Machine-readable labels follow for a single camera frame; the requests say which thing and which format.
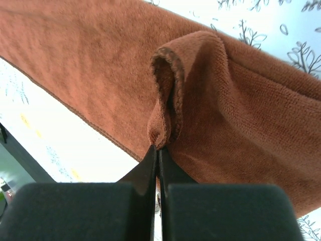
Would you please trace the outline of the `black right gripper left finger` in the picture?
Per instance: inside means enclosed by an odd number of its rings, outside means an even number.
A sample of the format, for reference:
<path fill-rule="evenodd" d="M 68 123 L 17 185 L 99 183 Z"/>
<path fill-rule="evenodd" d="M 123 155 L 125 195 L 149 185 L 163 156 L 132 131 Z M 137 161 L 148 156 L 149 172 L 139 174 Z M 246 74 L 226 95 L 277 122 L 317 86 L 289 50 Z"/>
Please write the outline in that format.
<path fill-rule="evenodd" d="M 4 213 L 1 240 L 153 240 L 156 148 L 115 183 L 31 183 Z"/>

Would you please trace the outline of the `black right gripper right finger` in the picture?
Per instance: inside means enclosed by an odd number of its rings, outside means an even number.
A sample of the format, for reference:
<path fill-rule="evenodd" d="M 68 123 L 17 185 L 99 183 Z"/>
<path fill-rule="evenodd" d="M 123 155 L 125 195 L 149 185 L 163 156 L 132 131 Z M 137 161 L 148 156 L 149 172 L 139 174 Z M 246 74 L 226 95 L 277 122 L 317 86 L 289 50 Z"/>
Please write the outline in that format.
<path fill-rule="evenodd" d="M 164 240 L 302 240 L 292 205 L 275 185 L 199 184 L 158 152 Z"/>

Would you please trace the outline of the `brown towel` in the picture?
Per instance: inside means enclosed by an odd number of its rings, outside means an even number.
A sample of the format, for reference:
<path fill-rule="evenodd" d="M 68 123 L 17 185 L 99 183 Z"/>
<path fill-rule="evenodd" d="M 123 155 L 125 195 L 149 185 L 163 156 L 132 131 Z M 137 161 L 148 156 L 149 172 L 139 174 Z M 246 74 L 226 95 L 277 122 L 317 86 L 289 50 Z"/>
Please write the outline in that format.
<path fill-rule="evenodd" d="M 1 57 L 140 161 L 320 207 L 320 82 L 145 1 L 1 1 Z"/>

